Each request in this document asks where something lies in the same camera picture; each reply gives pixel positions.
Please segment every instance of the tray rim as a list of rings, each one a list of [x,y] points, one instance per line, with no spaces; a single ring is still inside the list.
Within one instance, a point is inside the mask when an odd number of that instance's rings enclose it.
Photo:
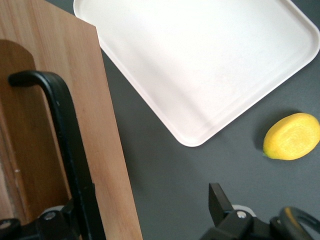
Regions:
[[[73,2],[73,9],[74,14],[76,17],[81,18],[81,13],[78,11],[78,5],[84,0],[74,0]],[[242,115],[244,112],[249,110],[252,106],[254,106],[256,103],[258,103],[261,99],[263,99],[265,96],[267,96],[269,93],[271,93],[273,90],[275,90],[277,87],[279,87],[281,84],[283,84],[286,80],[288,80],[290,77],[292,77],[294,74],[299,72],[301,69],[303,69],[306,65],[308,65],[319,53],[320,51],[320,31],[318,27],[292,2],[292,0],[280,0],[282,4],[288,5],[290,8],[290,12],[295,11],[296,14],[298,14],[299,18],[304,21],[305,24],[310,29],[310,32],[313,36],[313,42],[314,45],[312,45],[312,54],[308,54],[308,57],[305,57],[303,59],[303,63],[299,65],[299,68],[296,68],[295,71],[291,71],[290,74],[287,74],[283,80],[278,81],[277,84],[275,84],[273,87],[267,89],[263,94],[260,95],[260,97],[256,98],[255,101],[252,101],[250,104],[247,104],[245,108],[243,108],[241,111],[239,111],[237,114],[234,114],[233,117],[229,118],[228,121],[225,121],[224,124],[219,125],[217,130],[214,131],[207,131],[206,134],[202,134],[201,137],[197,138],[196,141],[188,141],[185,138],[189,139],[190,137],[184,137],[184,135],[181,133],[181,131],[176,130],[175,124],[173,124],[167,116],[162,112],[161,108],[159,108],[157,105],[153,104],[152,98],[145,93],[144,89],[140,87],[140,85],[137,83],[137,80],[132,76],[130,71],[126,68],[125,64],[121,62],[117,54],[115,54],[109,47],[108,44],[106,44],[103,40],[103,38],[100,36],[99,31],[97,31],[99,43],[101,49],[108,55],[108,57],[111,59],[111,61],[115,64],[115,66],[120,70],[120,72],[124,75],[124,77],[127,79],[127,81],[132,85],[132,87],[137,91],[137,93],[142,97],[142,99],[147,103],[147,105],[151,108],[151,110],[156,114],[156,116],[160,119],[160,121],[166,126],[166,128],[169,130],[169,132],[174,136],[174,138],[180,142],[182,145],[187,147],[198,147],[205,143],[207,140],[212,138],[215,134],[223,130],[227,125],[229,125],[231,122],[233,122],[235,119],[237,119],[240,115]]]

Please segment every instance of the wooden board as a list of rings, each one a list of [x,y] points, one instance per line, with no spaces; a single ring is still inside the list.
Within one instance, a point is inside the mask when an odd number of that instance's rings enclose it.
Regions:
[[[1,57],[5,53],[11,56],[11,63],[14,62],[11,64],[13,72],[36,69],[54,72],[65,80],[74,102],[106,236],[110,240],[142,239],[95,27],[44,0],[1,0],[0,43]],[[0,64],[6,65],[3,59]],[[11,68],[5,67],[3,70],[0,68],[0,204],[2,209],[5,206],[7,210],[0,211],[0,219],[13,215],[24,216],[28,220],[32,217],[28,211],[35,211],[34,206],[28,207],[28,203],[32,202],[30,196],[41,194],[44,189],[39,189],[35,181],[26,181],[21,176],[22,171],[26,172],[27,178],[32,171],[39,178],[55,175],[51,179],[58,182],[49,181],[47,184],[54,187],[45,193],[48,196],[57,192],[56,199],[49,197],[52,204],[63,202],[68,194],[66,189],[61,188],[64,176],[59,173],[60,156],[55,137],[48,136],[52,123],[49,117],[40,117],[44,116],[47,106],[43,103],[34,106],[43,98],[42,93],[33,88],[15,89],[12,96],[4,95],[9,88],[2,85],[6,84],[5,75],[11,72]],[[17,92],[25,92],[19,93],[20,100],[17,100]],[[18,113],[11,112],[12,108],[8,106],[11,101],[15,104],[20,102],[20,108],[13,109]],[[25,121],[23,118],[26,116],[35,120]],[[46,164],[37,168],[20,169],[24,161],[19,160],[21,155],[17,153],[20,149],[17,143],[35,144],[39,139],[25,137],[21,140],[22,132],[13,127],[17,125],[28,128],[28,135],[33,127],[33,134],[45,139],[40,141],[42,146],[54,149],[50,153],[48,150],[41,153],[36,147],[28,148],[30,152],[27,157],[37,152],[37,158],[49,155],[54,159],[51,165],[47,160]]]

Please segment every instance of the wood grain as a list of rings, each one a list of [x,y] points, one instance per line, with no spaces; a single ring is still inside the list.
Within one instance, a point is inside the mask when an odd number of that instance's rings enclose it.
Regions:
[[[44,0],[2,0],[0,12],[0,39],[69,87],[106,237],[142,239],[95,27]]]

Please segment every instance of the black metal bar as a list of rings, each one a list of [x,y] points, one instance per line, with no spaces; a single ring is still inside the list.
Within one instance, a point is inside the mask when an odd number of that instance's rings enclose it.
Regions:
[[[219,183],[209,184],[209,211],[215,226],[234,210]]]
[[[8,77],[11,86],[39,85],[47,98],[74,209],[84,240],[106,239],[94,185],[71,94],[65,81],[52,72],[23,71]]]

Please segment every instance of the white tray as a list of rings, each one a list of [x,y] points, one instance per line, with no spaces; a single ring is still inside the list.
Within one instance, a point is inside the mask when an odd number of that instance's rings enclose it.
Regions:
[[[74,0],[74,12],[96,26],[103,51],[190,147],[320,48],[319,30],[290,0]]]

